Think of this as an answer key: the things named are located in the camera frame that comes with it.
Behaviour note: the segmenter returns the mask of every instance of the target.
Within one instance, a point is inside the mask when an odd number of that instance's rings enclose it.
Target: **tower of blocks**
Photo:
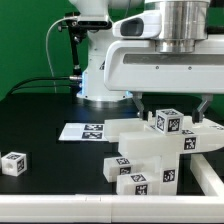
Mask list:
[[[150,125],[150,129],[148,127],[146,129],[149,130],[149,135],[154,133],[154,135],[163,135],[168,138],[171,135],[184,135],[186,136],[183,143],[185,150],[192,150],[193,144],[191,143],[196,141],[196,136],[189,130],[183,130],[183,118],[184,115],[175,109],[157,110],[154,125]],[[149,145],[148,150],[155,151],[156,149]],[[179,153],[171,152],[157,155],[156,159],[139,155],[142,160],[130,159],[128,153],[126,154],[125,157],[123,155],[104,160],[104,176],[108,182],[117,181],[118,195],[176,194]]]

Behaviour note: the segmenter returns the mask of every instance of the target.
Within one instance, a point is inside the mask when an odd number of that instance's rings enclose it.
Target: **white cube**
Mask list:
[[[156,111],[155,128],[165,135],[181,134],[184,115],[175,109]]]
[[[136,172],[136,162],[124,157],[104,159],[103,174],[108,182],[116,182],[118,175]]]
[[[19,176],[27,170],[26,154],[10,152],[1,158],[2,173],[11,176]]]
[[[150,177],[146,173],[135,173],[117,177],[118,195],[149,195]]]

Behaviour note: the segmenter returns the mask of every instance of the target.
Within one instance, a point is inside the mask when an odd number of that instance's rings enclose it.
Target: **metal cylinder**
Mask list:
[[[162,31],[156,40],[156,51],[164,53],[192,52],[195,40],[204,40],[207,1],[155,1],[145,4],[145,10],[159,10]]]

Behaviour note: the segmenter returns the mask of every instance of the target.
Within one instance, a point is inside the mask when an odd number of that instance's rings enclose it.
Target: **paper card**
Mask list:
[[[104,124],[67,123],[59,141],[107,141]]]

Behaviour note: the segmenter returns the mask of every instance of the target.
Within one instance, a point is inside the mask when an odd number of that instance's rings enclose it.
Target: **green wall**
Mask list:
[[[51,76],[45,51],[46,33],[56,20],[74,10],[68,0],[0,0],[0,99],[24,79]],[[110,13],[115,20],[124,15],[124,11]],[[224,10],[210,9],[208,21],[211,25],[224,25]],[[86,46],[87,40],[78,49],[83,69],[87,65]],[[67,31],[59,33],[54,29],[49,48],[56,76],[70,75],[72,59]],[[215,97],[213,107],[224,115],[223,100],[224,96]]]

